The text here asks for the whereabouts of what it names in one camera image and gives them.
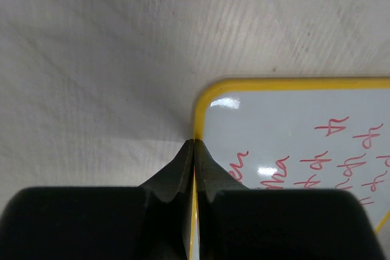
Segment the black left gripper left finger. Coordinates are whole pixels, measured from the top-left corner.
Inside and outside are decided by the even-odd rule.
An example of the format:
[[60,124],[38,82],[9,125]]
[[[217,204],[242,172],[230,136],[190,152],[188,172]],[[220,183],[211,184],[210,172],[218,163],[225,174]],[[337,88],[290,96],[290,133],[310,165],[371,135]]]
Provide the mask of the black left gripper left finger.
[[188,259],[194,141],[139,186],[17,192],[1,215],[2,259]]

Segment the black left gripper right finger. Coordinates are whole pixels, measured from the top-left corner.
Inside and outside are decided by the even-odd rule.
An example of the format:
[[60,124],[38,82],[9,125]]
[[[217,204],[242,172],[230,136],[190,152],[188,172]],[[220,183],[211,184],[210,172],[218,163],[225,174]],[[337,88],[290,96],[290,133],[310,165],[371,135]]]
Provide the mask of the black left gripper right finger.
[[194,143],[201,259],[384,259],[346,191],[249,189]]

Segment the yellow framed small whiteboard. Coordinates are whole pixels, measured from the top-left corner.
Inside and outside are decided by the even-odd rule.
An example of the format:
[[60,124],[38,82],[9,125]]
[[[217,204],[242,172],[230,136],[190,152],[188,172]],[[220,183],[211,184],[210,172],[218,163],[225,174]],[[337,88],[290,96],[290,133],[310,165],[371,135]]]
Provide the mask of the yellow framed small whiteboard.
[[233,79],[200,96],[194,137],[261,189],[338,188],[389,217],[389,79]]

